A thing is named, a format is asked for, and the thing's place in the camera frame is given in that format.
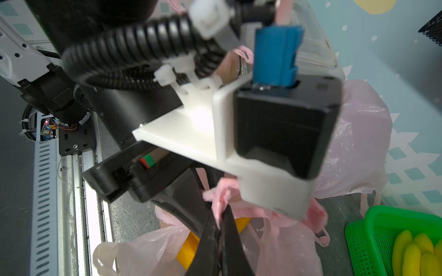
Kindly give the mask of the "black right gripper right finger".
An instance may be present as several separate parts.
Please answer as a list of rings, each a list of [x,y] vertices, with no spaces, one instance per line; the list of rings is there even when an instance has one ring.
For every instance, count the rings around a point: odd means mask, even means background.
[[[228,205],[221,219],[221,275],[254,276],[242,248],[232,209]]]

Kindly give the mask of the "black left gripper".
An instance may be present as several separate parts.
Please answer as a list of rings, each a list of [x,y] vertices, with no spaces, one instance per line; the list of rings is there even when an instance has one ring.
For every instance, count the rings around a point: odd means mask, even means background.
[[[201,236],[209,207],[196,163],[144,141],[112,155],[84,173],[87,183],[108,203],[125,192],[152,202]]]

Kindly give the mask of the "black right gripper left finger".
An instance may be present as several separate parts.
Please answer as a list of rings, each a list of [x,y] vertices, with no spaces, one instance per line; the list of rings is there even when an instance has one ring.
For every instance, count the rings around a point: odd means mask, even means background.
[[[212,210],[208,211],[206,223],[195,257],[186,272],[187,276],[218,276],[221,272],[221,230]]]

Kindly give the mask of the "orange banana bunch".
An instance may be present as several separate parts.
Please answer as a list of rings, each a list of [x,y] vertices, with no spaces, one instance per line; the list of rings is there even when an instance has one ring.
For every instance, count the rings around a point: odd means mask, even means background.
[[[235,222],[238,233],[241,233],[250,223],[250,221],[251,218],[249,217],[236,218]],[[186,271],[189,269],[190,265],[193,262],[193,259],[198,250],[199,242],[200,239],[193,232],[190,232],[182,248],[177,254],[177,260],[181,263]]]

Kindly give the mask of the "pink plastic bag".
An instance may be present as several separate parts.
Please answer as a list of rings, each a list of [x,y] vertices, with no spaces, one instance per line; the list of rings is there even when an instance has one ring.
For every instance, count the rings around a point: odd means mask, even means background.
[[[328,220],[326,210],[311,199],[305,218],[295,221],[279,213],[242,201],[239,183],[222,178],[217,188],[203,193],[214,203],[216,221],[230,205],[235,219],[249,217],[250,223],[239,233],[242,248],[257,276],[320,276],[322,265],[316,252],[317,233]],[[93,253],[93,264],[101,276],[181,276],[185,269],[177,254],[191,232],[177,218],[161,208],[156,216],[163,223],[159,230],[124,242],[103,242]]]
[[[362,79],[347,80],[315,198],[371,194],[387,184],[385,160],[393,122],[387,105]]]

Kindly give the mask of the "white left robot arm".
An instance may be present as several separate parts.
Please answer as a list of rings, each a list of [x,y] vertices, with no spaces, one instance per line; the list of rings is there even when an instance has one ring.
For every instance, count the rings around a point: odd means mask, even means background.
[[[30,108],[79,125],[88,111],[102,119],[121,150],[84,172],[106,202],[131,192],[174,215],[197,236],[207,204],[196,191],[198,163],[144,141],[132,131],[189,100],[203,102],[222,87],[216,76],[227,56],[217,37],[204,38],[189,10],[153,19],[155,1],[28,1],[55,45],[48,54],[23,42],[14,58],[35,59],[32,76],[15,86]]]

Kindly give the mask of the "pink plastic bag back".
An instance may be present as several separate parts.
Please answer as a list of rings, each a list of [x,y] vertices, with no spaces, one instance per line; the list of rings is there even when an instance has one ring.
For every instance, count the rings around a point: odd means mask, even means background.
[[[315,198],[371,194],[387,184],[385,160],[393,122],[387,105],[362,79],[347,80]]]

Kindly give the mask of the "yellow banana bunch in basket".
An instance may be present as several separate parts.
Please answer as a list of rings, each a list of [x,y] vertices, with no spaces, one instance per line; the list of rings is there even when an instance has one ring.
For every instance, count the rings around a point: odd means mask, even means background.
[[[440,276],[442,241],[434,244],[425,233],[404,230],[395,239],[391,264],[395,276]]]

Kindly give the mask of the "green plastic basket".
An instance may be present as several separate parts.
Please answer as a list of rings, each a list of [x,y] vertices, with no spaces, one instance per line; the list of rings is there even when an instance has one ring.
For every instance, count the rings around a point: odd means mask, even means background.
[[[370,208],[364,219],[345,227],[345,239],[356,276],[392,276],[396,237],[404,230],[425,233],[432,242],[442,239],[442,218],[384,205]]]

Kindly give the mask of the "clear lidded storage box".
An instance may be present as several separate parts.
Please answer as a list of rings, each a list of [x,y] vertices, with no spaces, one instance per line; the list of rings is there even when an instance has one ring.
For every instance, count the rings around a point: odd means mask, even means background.
[[[251,29],[257,83],[291,86],[299,74],[345,80],[328,38],[308,1],[242,1],[242,23]]]

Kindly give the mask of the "metal base rail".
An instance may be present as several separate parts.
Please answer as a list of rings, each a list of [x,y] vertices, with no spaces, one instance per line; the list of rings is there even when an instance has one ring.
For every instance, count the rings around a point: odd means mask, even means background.
[[[108,204],[84,180],[101,145],[62,156],[61,137],[34,143],[30,275],[96,276],[93,253],[113,233]]]

